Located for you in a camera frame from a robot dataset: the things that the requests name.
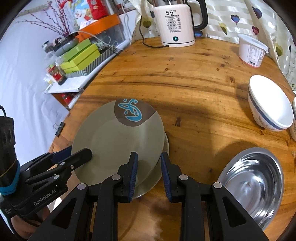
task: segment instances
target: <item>wooden table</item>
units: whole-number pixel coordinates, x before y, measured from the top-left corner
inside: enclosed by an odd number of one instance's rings
[[[153,46],[159,38],[147,39]],[[236,44],[197,39],[185,48],[151,49],[141,41],[112,60],[82,94],[51,150],[72,144],[79,126],[101,105],[127,97],[152,105],[169,137],[171,162],[196,181],[211,184],[226,164],[250,147],[270,150],[284,171],[284,197],[265,233],[275,241],[296,211],[296,144],[288,131],[259,127],[251,114],[247,87],[252,75],[277,83],[292,102],[294,94],[268,57],[256,69],[238,57]],[[119,205],[119,240],[179,240],[181,205],[170,204],[163,181],[130,204]]]

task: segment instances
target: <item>power cord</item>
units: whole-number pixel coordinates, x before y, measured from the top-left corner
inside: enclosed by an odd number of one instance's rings
[[[112,49],[112,46],[110,46],[109,44],[105,43],[103,40],[99,39],[97,36],[95,36],[95,35],[93,35],[93,34],[91,34],[91,33],[89,33],[89,32],[85,32],[85,31],[78,30],[78,31],[74,31],[74,32],[72,32],[72,34],[73,34],[73,33],[79,33],[79,32],[80,32],[80,33],[89,34],[90,36],[96,38],[97,40],[99,40],[99,41],[102,42],[103,44],[107,45],[107,46],[105,46],[105,48],[110,49],[110,50],[111,50],[113,53],[115,53],[116,55],[118,54],[118,53],[116,53],[116,52]]]
[[[141,36],[142,36],[142,44],[144,44],[145,46],[147,46],[147,47],[149,47],[149,48],[153,48],[153,49],[158,49],[158,48],[164,48],[164,47],[169,47],[169,45],[163,45],[163,46],[150,46],[150,45],[148,45],[148,44],[145,44],[144,43],[144,36],[143,36],[143,34],[142,34],[142,32],[141,32],[141,24],[142,24],[142,15],[141,15],[141,18],[140,18],[140,25],[139,25],[139,31],[140,31],[140,34],[141,34]]]
[[[127,32],[127,35],[129,35],[128,38],[129,38],[130,43],[131,43],[131,40],[132,40],[132,38],[133,38],[133,35],[131,34],[131,30],[130,30],[130,28],[128,27],[129,16],[128,16],[128,14],[127,14],[126,11],[125,11],[126,4],[123,2],[123,3],[121,4],[121,6],[122,6],[122,11],[124,12],[123,23],[124,23],[124,26],[126,27],[126,29],[127,29],[127,31],[128,31],[128,32]]]
[[[4,110],[4,108],[3,108],[2,105],[0,105],[0,109],[3,111],[3,114],[4,114],[4,116],[6,117],[6,112],[5,112],[5,110]]]

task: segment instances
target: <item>white kettle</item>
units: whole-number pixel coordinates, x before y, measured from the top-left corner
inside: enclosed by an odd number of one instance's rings
[[[191,7],[187,0],[153,0],[154,15],[162,45],[185,47],[195,43],[194,30],[202,30],[208,24],[205,0],[190,0],[200,7],[202,23],[194,26]]]

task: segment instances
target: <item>white plastic container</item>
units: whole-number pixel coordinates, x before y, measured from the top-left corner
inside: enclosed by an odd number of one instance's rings
[[[238,34],[239,57],[248,65],[259,68],[268,47],[251,36]]]
[[[292,103],[292,109],[293,109],[293,113],[294,113],[294,120],[293,120],[293,124],[290,126],[290,134],[291,137],[293,138],[294,141],[296,141],[296,97],[293,100]]]

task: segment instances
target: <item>plate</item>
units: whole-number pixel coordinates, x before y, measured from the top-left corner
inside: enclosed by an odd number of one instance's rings
[[[78,179],[94,185],[116,174],[132,151],[138,153],[136,185],[141,184],[158,163],[163,150],[163,122],[149,104],[136,99],[109,102],[91,113],[79,128],[72,154],[91,149],[92,159],[75,170]]]
[[[218,178],[264,230],[275,217],[284,193],[284,174],[278,159],[264,148],[237,154]]]
[[[167,152],[168,154],[170,153],[167,135],[165,135],[165,144],[163,146],[163,152]],[[151,172],[151,174],[140,185],[136,186],[133,199],[141,197],[145,193],[149,192],[158,183],[161,177],[162,172],[159,158],[159,161],[155,166],[154,170]]]

